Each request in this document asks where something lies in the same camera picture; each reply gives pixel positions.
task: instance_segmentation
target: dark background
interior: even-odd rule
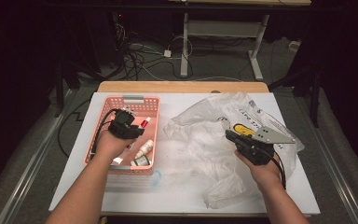
[[[312,4],[334,7],[345,2],[326,0]],[[172,35],[182,29],[180,14],[162,12],[154,17],[147,12],[137,12],[124,15],[130,30],[162,43],[169,43]],[[58,62],[70,59],[99,72],[101,63],[115,60],[117,55],[103,52],[104,47],[115,46],[114,34],[109,33],[114,31],[106,17],[107,13],[77,12],[68,13],[64,20],[61,13],[43,8],[34,1],[0,0],[0,173],[23,136],[49,106],[48,93],[55,85]],[[96,24],[111,34],[112,39],[93,41],[99,38],[92,32]],[[310,63],[322,67],[321,85],[358,156],[358,0],[348,1],[338,15],[311,18],[289,12],[271,16],[266,41],[283,36],[302,40],[288,76]],[[65,80],[75,88],[75,68],[64,67],[63,70]],[[311,79],[300,78],[290,85],[307,89],[311,82]]]

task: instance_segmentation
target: plastic bag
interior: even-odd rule
[[[249,168],[233,153],[235,145],[225,131],[234,124],[257,131],[262,126],[296,139],[294,144],[275,144],[289,179],[296,168],[296,154],[304,148],[301,141],[270,114],[258,108],[245,92],[216,94],[192,105],[164,127],[169,138],[184,141],[186,150],[197,161],[199,173],[215,183],[203,193],[207,207],[221,208],[259,192]]]

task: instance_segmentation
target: white tabletop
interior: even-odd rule
[[[96,92],[77,136],[61,181],[52,199],[53,210],[84,168],[84,158],[106,96],[149,95],[160,98],[158,136],[152,175],[110,175],[103,197],[102,214],[183,215],[183,216],[260,216],[267,213],[262,196],[257,194],[242,202],[220,209],[207,208],[202,193],[210,182],[195,175],[189,167],[189,155],[180,143],[166,137],[162,128],[168,121],[196,102],[213,93],[140,93]],[[283,122],[272,93],[249,93],[257,106]],[[287,181],[287,192],[307,215],[320,214],[310,183],[298,157],[296,169]]]

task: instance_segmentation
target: small bottle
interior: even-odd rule
[[[150,165],[150,160],[146,156],[142,156],[136,160],[131,161],[131,166],[146,166]]]
[[[144,143],[140,148],[138,153],[135,155],[135,159],[138,159],[142,157],[143,155],[146,155],[152,148],[153,148],[153,140],[149,139],[146,143]]]

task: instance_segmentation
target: forearm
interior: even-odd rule
[[[261,191],[272,224],[309,223],[282,185],[269,190],[261,189]]]
[[[62,197],[47,223],[96,223],[102,208],[109,160],[94,157]]]

